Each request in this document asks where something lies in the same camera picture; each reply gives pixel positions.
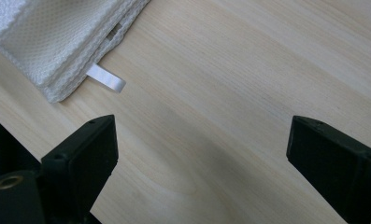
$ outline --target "folded white cloth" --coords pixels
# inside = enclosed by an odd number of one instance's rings
[[[0,51],[49,102],[60,102],[121,42],[148,2],[0,0]]]

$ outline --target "wooden table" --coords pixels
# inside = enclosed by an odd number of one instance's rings
[[[0,56],[0,122],[40,159],[114,114],[103,223],[344,223],[285,152],[293,115],[371,147],[371,0],[152,0],[100,65],[51,105]]]

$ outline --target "white fabric tag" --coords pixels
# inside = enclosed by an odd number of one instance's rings
[[[126,85],[126,81],[109,73],[95,63],[86,74],[117,92],[121,92]]]

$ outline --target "black object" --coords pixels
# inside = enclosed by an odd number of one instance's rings
[[[0,223],[100,223],[90,209],[117,161],[113,115],[85,123],[41,165],[0,125]]]
[[[315,119],[293,117],[290,163],[348,223],[371,222],[371,148]]]

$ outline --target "light wood surface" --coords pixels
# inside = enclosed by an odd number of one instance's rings
[[[293,115],[371,147],[371,0],[152,0],[100,65],[51,105],[0,56],[0,122],[40,159],[114,114],[103,223],[345,223],[285,152]]]

